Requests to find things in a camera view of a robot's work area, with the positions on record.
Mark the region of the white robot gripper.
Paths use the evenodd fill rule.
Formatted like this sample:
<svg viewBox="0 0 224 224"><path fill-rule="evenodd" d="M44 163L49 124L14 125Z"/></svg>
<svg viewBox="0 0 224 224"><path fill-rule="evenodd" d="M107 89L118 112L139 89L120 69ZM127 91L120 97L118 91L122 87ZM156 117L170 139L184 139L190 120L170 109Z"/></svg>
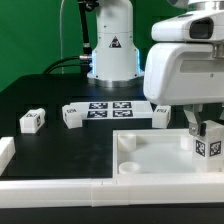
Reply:
<svg viewBox="0 0 224 224"><path fill-rule="evenodd" d="M200 113L224 102L224 11L193 11L153 25L144 95L157 105L184 105L192 136L204 136Z"/></svg>

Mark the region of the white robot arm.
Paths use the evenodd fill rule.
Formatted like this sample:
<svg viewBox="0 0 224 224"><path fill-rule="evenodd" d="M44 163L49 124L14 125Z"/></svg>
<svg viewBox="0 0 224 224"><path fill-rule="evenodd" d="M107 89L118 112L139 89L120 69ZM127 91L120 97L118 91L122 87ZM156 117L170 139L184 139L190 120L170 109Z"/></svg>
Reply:
<svg viewBox="0 0 224 224"><path fill-rule="evenodd" d="M133 43L130 0L83 0L97 18L96 48L88 55L88 81L126 87L144 81L146 99L156 105L182 105L189 132L203 136L202 106L224 103L224 0L166 0L186 12L152 26L145 70Z"/></svg>

